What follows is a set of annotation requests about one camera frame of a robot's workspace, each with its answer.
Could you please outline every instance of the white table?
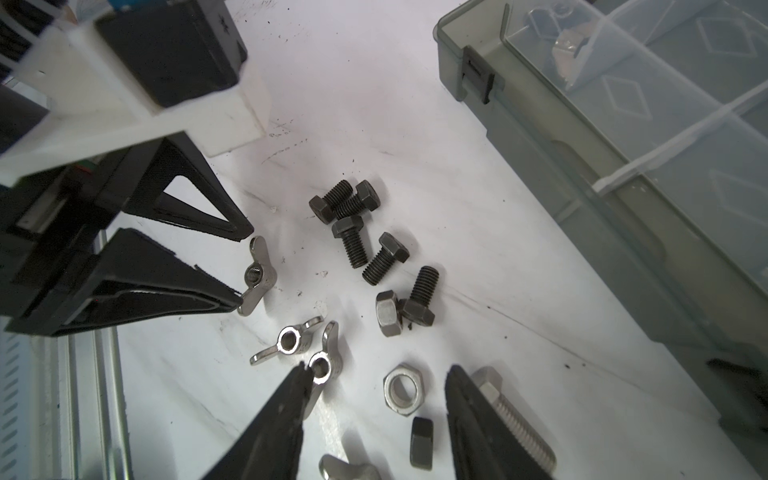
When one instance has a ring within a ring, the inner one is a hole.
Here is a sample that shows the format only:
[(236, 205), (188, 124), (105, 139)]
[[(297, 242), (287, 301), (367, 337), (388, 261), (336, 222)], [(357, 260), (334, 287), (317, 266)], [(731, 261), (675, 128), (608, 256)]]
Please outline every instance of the white table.
[[(479, 121), (443, 88), (432, 28), (458, 2), (227, 3), (273, 96), (270, 136), (211, 159), (266, 238), (276, 287), (247, 318), (174, 316), (119, 328), (136, 478), (197, 480), (231, 447), (303, 356), (248, 358), (286, 325), (340, 324), (342, 375), (304, 422), (299, 477), (324, 453), (370, 461), (391, 478), (453, 478), (445, 374), (493, 365), (558, 457), (558, 479), (757, 478), (718, 414), (652, 343), (515, 172)], [(383, 231), (412, 256), (379, 287), (352, 270), (307, 201), (368, 179), (382, 206), (363, 218), (369, 253)], [(190, 200), (181, 189), (182, 200)], [(190, 264), (244, 290), (247, 240), (234, 243), (120, 216)], [(431, 328), (385, 338), (379, 291), (441, 278)], [(409, 464), (411, 418), (389, 410), (384, 375), (418, 366), (435, 422), (431, 472)]]

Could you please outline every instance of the gray plastic box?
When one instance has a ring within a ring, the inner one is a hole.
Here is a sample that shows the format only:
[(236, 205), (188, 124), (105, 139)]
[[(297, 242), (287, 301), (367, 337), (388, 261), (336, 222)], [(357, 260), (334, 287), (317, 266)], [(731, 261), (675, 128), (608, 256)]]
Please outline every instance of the gray plastic box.
[(768, 2), (471, 0), (440, 79), (768, 478)]

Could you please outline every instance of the long silver bolt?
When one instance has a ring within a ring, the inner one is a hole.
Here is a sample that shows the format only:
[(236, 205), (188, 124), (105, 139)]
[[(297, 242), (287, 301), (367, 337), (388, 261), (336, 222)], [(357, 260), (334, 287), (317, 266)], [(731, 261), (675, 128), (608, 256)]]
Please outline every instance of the long silver bolt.
[(554, 452), (507, 397), (502, 395), (502, 376), (493, 367), (486, 366), (472, 374), (472, 381), (501, 417), (509, 432), (536, 463), (551, 475), (557, 462)]

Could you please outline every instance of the hex nut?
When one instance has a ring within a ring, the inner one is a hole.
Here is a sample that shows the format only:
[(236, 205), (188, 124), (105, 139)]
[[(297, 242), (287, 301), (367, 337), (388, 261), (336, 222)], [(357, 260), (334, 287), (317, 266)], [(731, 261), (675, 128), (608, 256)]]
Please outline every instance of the hex nut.
[(432, 450), (435, 424), (430, 419), (414, 417), (411, 424), (411, 465), (422, 470), (432, 470)]
[[(404, 399), (395, 391), (395, 380), (401, 376), (410, 379), (415, 386), (415, 392), (411, 399)], [(393, 412), (407, 417), (422, 406), (424, 397), (422, 373), (407, 363), (401, 363), (384, 377), (384, 401)]]
[(381, 206), (382, 203), (379, 200), (379, 195), (376, 193), (376, 190), (373, 190), (373, 185), (368, 180), (363, 180), (357, 184), (356, 189), (357, 197), (368, 210), (373, 212)]
[(376, 295), (376, 319), (384, 336), (402, 333), (402, 317), (397, 308), (397, 295), (391, 290)]
[(360, 215), (352, 215), (351, 217), (343, 218), (334, 223), (333, 227), (331, 227), (333, 238), (341, 238), (344, 233), (350, 230), (356, 230), (358, 232), (362, 230), (362, 218)]
[(435, 314), (430, 309), (411, 299), (402, 302), (400, 313), (406, 319), (421, 326), (432, 326), (435, 322)]
[(317, 195), (310, 200), (310, 208), (312, 209), (312, 212), (315, 213), (315, 216), (317, 216), (317, 218), (319, 218), (325, 225), (331, 223), (333, 219), (336, 218), (336, 214), (333, 213), (333, 208), (331, 208), (328, 202), (322, 197)]
[(382, 233), (382, 236), (379, 237), (379, 243), (381, 243), (384, 250), (388, 251), (400, 263), (405, 262), (411, 256), (406, 246), (397, 241), (389, 232)]
[(502, 376), (492, 366), (484, 366), (472, 373), (472, 381), (491, 405), (502, 396)]

